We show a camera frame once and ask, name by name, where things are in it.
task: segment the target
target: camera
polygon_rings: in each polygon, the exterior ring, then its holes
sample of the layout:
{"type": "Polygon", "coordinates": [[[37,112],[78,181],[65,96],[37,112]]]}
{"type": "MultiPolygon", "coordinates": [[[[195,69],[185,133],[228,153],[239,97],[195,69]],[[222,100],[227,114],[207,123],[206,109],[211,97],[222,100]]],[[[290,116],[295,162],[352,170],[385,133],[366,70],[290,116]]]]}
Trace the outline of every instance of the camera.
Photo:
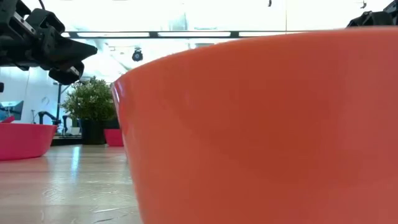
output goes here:
{"type": "Polygon", "coordinates": [[[141,49],[136,49],[131,58],[135,62],[141,61],[144,58],[144,56],[142,55],[141,49]]]}

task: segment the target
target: green plant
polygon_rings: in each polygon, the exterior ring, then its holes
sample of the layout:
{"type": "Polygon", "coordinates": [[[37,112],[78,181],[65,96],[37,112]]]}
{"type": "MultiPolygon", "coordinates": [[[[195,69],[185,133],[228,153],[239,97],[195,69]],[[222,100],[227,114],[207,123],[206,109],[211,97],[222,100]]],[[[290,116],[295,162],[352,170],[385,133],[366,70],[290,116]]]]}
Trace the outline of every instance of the green plant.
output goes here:
{"type": "Polygon", "coordinates": [[[72,119],[106,121],[116,116],[110,87],[96,77],[87,82],[74,83],[74,91],[67,93],[61,104],[72,119]]]}

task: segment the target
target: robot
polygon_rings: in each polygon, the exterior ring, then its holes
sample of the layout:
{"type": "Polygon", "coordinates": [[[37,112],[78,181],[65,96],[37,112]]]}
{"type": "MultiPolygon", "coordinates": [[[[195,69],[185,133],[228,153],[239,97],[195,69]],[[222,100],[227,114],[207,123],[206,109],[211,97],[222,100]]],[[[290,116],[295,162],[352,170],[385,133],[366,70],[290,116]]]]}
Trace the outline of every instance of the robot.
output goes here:
{"type": "Polygon", "coordinates": [[[362,16],[359,16],[351,20],[348,24],[348,27],[396,26],[398,25],[397,6],[398,6],[398,0],[394,0],[381,12],[372,12],[372,11],[364,12],[362,16]]]}
{"type": "MultiPolygon", "coordinates": [[[[82,60],[98,49],[62,37],[64,31],[52,12],[31,11],[21,0],[0,1],[0,67],[40,67],[62,85],[75,83],[83,75],[82,60]]],[[[4,88],[0,83],[0,92],[4,88]]]]}

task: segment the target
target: orange bowl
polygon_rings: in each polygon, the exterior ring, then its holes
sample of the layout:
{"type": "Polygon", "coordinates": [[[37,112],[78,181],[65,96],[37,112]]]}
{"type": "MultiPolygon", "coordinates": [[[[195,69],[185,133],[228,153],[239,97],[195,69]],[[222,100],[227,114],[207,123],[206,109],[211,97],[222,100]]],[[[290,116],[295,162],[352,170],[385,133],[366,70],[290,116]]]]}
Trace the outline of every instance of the orange bowl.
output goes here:
{"type": "Polygon", "coordinates": [[[145,224],[398,223],[398,29],[244,39],[113,85],[145,224]]]}

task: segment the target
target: ceiling light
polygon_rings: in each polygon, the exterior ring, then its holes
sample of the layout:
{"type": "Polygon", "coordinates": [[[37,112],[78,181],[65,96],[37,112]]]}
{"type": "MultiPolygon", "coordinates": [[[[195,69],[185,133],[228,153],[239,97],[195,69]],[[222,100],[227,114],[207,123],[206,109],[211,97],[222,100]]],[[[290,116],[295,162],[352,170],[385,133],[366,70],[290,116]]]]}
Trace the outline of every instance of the ceiling light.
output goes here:
{"type": "Polygon", "coordinates": [[[282,35],[286,34],[286,32],[239,32],[240,37],[262,37],[262,36],[269,36],[269,35],[282,35]]]}
{"type": "Polygon", "coordinates": [[[149,37],[148,32],[79,32],[80,37],[149,37]]]}
{"type": "Polygon", "coordinates": [[[159,32],[159,37],[229,37],[230,32],[159,32]]]}

